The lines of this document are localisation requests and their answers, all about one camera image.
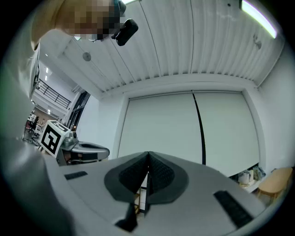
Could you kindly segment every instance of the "balcony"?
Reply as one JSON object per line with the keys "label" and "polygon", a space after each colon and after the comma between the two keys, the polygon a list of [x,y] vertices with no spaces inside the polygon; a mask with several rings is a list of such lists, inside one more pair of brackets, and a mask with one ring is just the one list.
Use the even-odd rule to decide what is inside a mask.
{"label": "balcony", "polygon": [[60,95],[58,92],[56,92],[53,88],[49,87],[42,80],[39,80],[39,84],[36,90],[38,90],[44,96],[52,100],[52,103],[55,103],[56,105],[61,106],[65,109],[67,109],[71,103],[71,101],[67,100],[65,97]]}

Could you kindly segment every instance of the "white slatted ceiling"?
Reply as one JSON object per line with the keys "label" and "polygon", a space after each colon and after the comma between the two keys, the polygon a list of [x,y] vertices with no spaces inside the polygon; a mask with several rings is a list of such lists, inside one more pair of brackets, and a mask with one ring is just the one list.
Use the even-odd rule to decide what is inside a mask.
{"label": "white slatted ceiling", "polygon": [[[123,47],[72,39],[65,56],[102,92],[137,81],[186,73],[253,80],[268,75],[283,48],[235,0],[142,0],[128,4],[126,18],[139,30]],[[253,36],[261,41],[260,50]],[[82,59],[90,52],[91,62]]]}

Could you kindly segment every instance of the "table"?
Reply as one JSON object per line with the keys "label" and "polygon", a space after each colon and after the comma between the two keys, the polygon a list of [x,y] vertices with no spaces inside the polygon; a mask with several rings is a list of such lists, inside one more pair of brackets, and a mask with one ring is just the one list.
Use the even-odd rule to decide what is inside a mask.
{"label": "table", "polygon": [[275,200],[284,188],[287,187],[292,171],[292,168],[274,170],[265,181],[259,184],[257,196],[265,194],[272,197],[272,200]]}

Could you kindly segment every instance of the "ceiling light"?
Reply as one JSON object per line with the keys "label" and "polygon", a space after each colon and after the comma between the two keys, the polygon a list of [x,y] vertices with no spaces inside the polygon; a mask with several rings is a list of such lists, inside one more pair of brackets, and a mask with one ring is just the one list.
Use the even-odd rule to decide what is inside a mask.
{"label": "ceiling light", "polygon": [[261,24],[274,39],[277,37],[277,32],[271,23],[254,6],[243,0],[242,10],[258,21],[258,23]]}
{"label": "ceiling light", "polygon": [[125,4],[135,2],[135,1],[137,1],[137,0],[122,0],[122,2],[125,3]]}

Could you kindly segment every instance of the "white roller shade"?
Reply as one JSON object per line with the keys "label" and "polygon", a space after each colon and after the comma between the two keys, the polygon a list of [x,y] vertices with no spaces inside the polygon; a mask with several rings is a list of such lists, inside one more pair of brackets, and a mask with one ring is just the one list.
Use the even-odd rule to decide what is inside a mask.
{"label": "white roller shade", "polygon": [[206,165],[226,176],[259,162],[258,140],[242,94],[196,93],[201,115]]}
{"label": "white roller shade", "polygon": [[130,101],[119,157],[144,151],[202,163],[200,126],[192,94]]}

